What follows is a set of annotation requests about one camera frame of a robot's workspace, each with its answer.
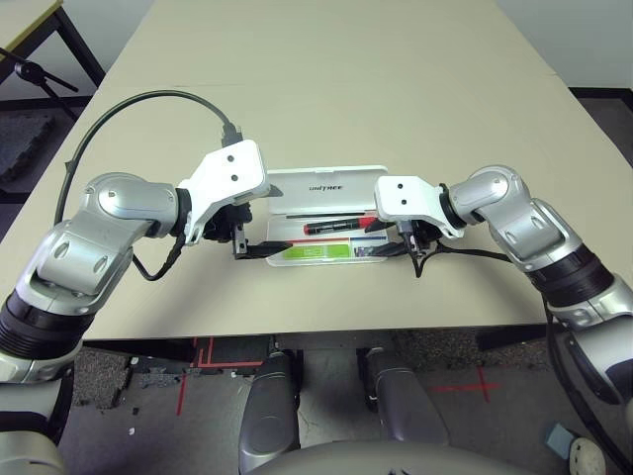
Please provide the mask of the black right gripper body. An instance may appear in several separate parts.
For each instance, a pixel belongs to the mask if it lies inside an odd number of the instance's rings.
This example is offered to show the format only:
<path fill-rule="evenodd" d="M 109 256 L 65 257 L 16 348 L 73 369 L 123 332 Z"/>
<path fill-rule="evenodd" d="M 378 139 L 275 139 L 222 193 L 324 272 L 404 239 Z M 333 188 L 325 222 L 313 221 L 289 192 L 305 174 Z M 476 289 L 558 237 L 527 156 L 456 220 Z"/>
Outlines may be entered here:
<path fill-rule="evenodd" d="M 405 252 L 429 252 L 431 245 L 442 237 L 442 232 L 433 224 L 422 220 L 396 223 Z"/>

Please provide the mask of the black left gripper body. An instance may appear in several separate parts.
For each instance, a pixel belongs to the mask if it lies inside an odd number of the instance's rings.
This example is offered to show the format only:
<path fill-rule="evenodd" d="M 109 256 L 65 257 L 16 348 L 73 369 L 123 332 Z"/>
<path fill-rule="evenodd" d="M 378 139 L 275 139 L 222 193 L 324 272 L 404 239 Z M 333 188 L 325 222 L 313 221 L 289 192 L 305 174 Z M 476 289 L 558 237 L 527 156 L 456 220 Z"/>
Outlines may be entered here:
<path fill-rule="evenodd" d="M 213 241 L 231 241 L 235 229 L 252 221 L 248 203 L 226 205 L 220 208 L 205 224 L 205 239 Z"/>

